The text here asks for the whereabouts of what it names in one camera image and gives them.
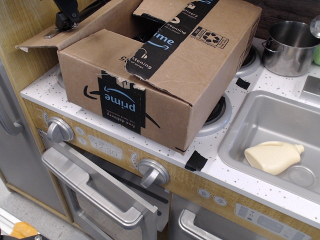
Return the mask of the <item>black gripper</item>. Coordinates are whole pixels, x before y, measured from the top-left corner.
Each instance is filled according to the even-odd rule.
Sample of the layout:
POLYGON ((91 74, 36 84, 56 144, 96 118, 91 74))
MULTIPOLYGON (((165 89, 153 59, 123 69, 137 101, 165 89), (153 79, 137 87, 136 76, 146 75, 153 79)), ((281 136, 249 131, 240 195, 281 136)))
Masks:
POLYGON ((78 25, 80 13, 78 11, 78 2, 76 0, 54 0, 59 8, 59 12, 55 17, 55 25, 57 28, 46 33, 44 39, 52 39, 61 31, 68 31, 78 25))

